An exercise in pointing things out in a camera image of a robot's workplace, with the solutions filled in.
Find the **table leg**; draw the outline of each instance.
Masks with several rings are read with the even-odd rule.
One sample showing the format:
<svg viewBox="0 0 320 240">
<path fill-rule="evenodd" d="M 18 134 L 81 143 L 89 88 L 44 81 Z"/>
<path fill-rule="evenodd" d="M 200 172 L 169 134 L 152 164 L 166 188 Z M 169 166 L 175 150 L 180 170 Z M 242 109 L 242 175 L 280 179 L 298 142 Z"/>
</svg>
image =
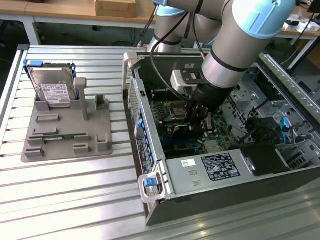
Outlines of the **table leg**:
<svg viewBox="0 0 320 240">
<path fill-rule="evenodd" d="M 290 66 L 287 68 L 288 70 L 292 69 L 297 62 L 302 58 L 302 56 L 309 50 L 309 48 L 315 43 L 317 39 L 310 40 L 305 47 L 301 50 L 301 52 L 296 56 L 296 58 L 293 60 L 293 62 L 290 64 Z"/>
<path fill-rule="evenodd" d="M 22 20 L 22 22 L 23 22 L 26 34 L 28 35 L 30 45 L 41 45 L 38 31 L 36 28 L 36 23 L 33 17 L 32 16 L 26 17 Z"/>
</svg>

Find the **blue latch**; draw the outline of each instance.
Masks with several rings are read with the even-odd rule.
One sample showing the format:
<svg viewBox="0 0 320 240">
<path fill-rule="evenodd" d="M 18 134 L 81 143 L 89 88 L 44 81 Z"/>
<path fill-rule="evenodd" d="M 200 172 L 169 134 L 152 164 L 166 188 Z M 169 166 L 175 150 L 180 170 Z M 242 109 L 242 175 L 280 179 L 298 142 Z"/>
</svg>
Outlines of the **blue latch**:
<svg viewBox="0 0 320 240">
<path fill-rule="evenodd" d="M 144 120 L 142 118 L 139 119 L 138 123 L 136 124 L 137 128 L 140 128 Z"/>
<path fill-rule="evenodd" d="M 284 144 L 287 144 L 287 135 L 286 133 L 288 133 L 290 131 L 290 128 L 291 128 L 291 125 L 290 125 L 290 122 L 289 122 L 289 119 L 287 116 L 283 116 L 281 118 L 281 132 L 282 132 L 282 135 L 283 135 L 283 139 L 284 139 Z"/>
<path fill-rule="evenodd" d="M 156 187 L 158 185 L 157 178 L 156 177 L 146 178 L 143 181 L 143 184 L 144 184 L 144 187 L 146 187 L 146 188 Z"/>
<path fill-rule="evenodd" d="M 43 61 L 30 61 L 30 67 L 39 67 L 41 68 L 44 65 Z"/>
</svg>

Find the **warning label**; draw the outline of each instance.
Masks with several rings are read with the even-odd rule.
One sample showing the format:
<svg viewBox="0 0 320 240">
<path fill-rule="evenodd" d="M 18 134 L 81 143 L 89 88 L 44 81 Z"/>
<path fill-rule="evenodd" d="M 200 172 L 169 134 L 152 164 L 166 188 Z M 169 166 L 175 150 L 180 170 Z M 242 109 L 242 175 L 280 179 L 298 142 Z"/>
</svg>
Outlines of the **warning label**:
<svg viewBox="0 0 320 240">
<path fill-rule="evenodd" d="M 201 158 L 211 181 L 239 177 L 240 173 L 229 153 Z"/>
<path fill-rule="evenodd" d="M 48 104 L 69 104 L 70 98 L 66 84 L 41 84 Z"/>
</svg>

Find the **white table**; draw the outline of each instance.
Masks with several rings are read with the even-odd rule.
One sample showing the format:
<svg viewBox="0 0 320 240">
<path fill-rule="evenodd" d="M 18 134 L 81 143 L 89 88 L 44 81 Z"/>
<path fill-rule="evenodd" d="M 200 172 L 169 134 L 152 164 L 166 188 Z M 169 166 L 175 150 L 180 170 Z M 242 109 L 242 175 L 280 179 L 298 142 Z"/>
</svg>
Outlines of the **white table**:
<svg viewBox="0 0 320 240">
<path fill-rule="evenodd" d="M 37 45 L 17 51 L 0 101 L 1 239 L 320 239 L 320 178 L 293 192 L 145 226 L 122 99 L 122 59 L 130 51 L 143 50 Z M 74 61 L 77 76 L 88 79 L 87 98 L 107 94 L 112 155 L 21 162 L 35 96 L 24 59 Z"/>
</svg>

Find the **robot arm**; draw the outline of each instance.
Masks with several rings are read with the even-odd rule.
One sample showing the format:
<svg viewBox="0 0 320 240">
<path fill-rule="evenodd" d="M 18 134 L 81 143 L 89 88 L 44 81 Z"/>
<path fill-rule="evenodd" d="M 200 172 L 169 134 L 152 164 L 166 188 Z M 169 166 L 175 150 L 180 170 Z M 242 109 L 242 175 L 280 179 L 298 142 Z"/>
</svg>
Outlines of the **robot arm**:
<svg viewBox="0 0 320 240">
<path fill-rule="evenodd" d="M 206 118 L 206 113 L 215 111 L 223 104 L 269 40 L 282 29 L 296 5 L 295 0 L 152 1 L 163 6 L 158 10 L 160 17 L 149 51 L 182 18 L 185 11 L 196 14 L 196 34 L 200 42 L 215 38 L 200 73 L 205 84 L 197 85 L 193 103 L 189 106 L 187 117 L 194 126 Z M 194 37 L 190 30 L 191 19 L 186 17 L 156 51 L 179 52 L 181 40 Z M 177 71 L 172 73 L 171 84 L 179 92 L 188 84 L 176 82 L 180 78 L 175 76 L 177 74 Z"/>
</svg>

